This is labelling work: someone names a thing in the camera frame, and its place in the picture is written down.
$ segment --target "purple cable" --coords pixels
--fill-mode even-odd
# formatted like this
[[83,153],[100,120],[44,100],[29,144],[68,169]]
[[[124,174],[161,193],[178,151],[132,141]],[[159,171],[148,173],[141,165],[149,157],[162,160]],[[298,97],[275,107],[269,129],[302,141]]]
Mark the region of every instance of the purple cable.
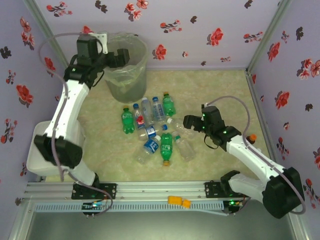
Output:
[[[58,170],[59,170],[61,182],[63,182],[63,181],[65,180],[64,172],[66,172],[67,170],[66,170],[66,169],[62,169],[62,167],[61,167],[61,162],[60,162],[59,157],[58,157],[58,154],[57,154],[57,149],[56,149],[56,131],[57,131],[57,130],[56,130],[56,128],[57,128],[57,126],[58,126],[60,117],[61,117],[61,115],[62,115],[62,113],[63,113],[63,111],[64,111],[64,108],[65,108],[65,106],[66,106],[67,99],[68,99],[68,94],[69,94],[69,90],[68,90],[68,85],[66,84],[66,81],[64,80],[64,78],[63,78],[62,76],[60,76],[59,74],[57,74],[56,72],[53,72],[51,69],[49,69],[49,68],[47,67],[46,63],[43,62],[42,57],[41,57],[41,49],[42,49],[42,47],[43,47],[47,42],[49,42],[49,41],[51,41],[52,39],[55,39],[55,38],[57,38],[57,37],[62,37],[62,36],[79,36],[79,35],[81,35],[81,34],[83,34],[83,33],[81,33],[81,32],[69,32],[69,33],[60,33],[60,34],[53,35],[53,36],[47,38],[46,40],[44,40],[44,41],[40,44],[39,49],[38,49],[38,56],[39,56],[40,62],[46,67],[46,70],[47,70],[49,73],[53,74],[54,76],[56,76],[57,78],[60,79],[60,81],[61,81],[62,84],[63,84],[64,92],[65,92],[65,96],[64,96],[64,99],[63,99],[63,102],[62,102],[62,106],[61,106],[61,108],[60,108],[60,110],[59,110],[59,112],[58,112],[58,114],[57,114],[57,116],[56,116],[56,119],[55,119],[55,121],[54,121],[53,130],[52,130],[52,137],[51,137],[52,155],[53,155],[53,158],[54,158],[54,160],[55,160],[56,166],[57,166],[57,168],[58,168]],[[99,42],[99,44],[101,45],[101,53],[102,53],[102,51],[103,51],[103,45],[102,45],[101,41],[98,40],[98,42]],[[93,187],[93,186],[89,186],[89,185],[87,185],[87,184],[79,181],[79,180],[78,180],[77,178],[75,178],[71,173],[69,173],[69,176],[70,176],[75,182],[78,182],[80,185],[83,185],[84,187],[87,187],[87,188],[89,188],[89,189],[92,189],[92,190],[101,192],[101,193],[103,193],[104,195],[106,195],[106,196],[111,200],[110,206],[107,207],[105,210],[103,210],[103,211],[95,214],[95,216],[98,216],[98,215],[100,215],[100,214],[103,214],[103,213],[105,213],[106,211],[108,211],[109,209],[112,208],[114,201],[113,201],[113,199],[112,199],[112,197],[110,196],[109,193],[107,193],[107,192],[104,191],[104,190],[101,190],[101,189],[96,188],[96,187]]]
[[209,105],[212,105],[213,103],[215,103],[216,101],[220,100],[220,99],[235,99],[237,100],[238,102],[240,102],[244,108],[245,108],[245,111],[246,111],[246,114],[247,114],[247,118],[248,118],[248,121],[247,121],[247,124],[245,126],[245,129],[243,131],[243,134],[242,134],[242,139],[243,139],[243,142],[245,144],[245,146],[254,154],[256,155],[258,158],[260,158],[262,161],[264,161],[270,168],[272,168],[277,174],[279,174],[285,181],[286,183],[292,188],[292,190],[294,191],[294,193],[296,194],[296,196],[299,198],[300,202],[301,202],[301,205],[302,205],[302,210],[299,211],[299,212],[296,212],[296,211],[291,211],[290,213],[291,214],[296,214],[296,215],[302,215],[306,212],[306,204],[305,204],[305,201],[304,199],[302,198],[302,196],[300,195],[300,193],[298,192],[298,190],[296,189],[296,187],[289,181],[289,179],[282,173],[280,172],[277,168],[275,168],[274,165],[272,165],[269,161],[267,161],[264,157],[260,156],[247,142],[246,140],[246,132],[249,128],[249,125],[250,125],[250,113],[249,113],[249,109],[247,107],[247,105],[245,104],[245,102],[243,102],[241,99],[239,99],[238,97],[236,96],[221,96],[221,97],[218,97],[217,99],[209,102],[207,104],[207,106]]

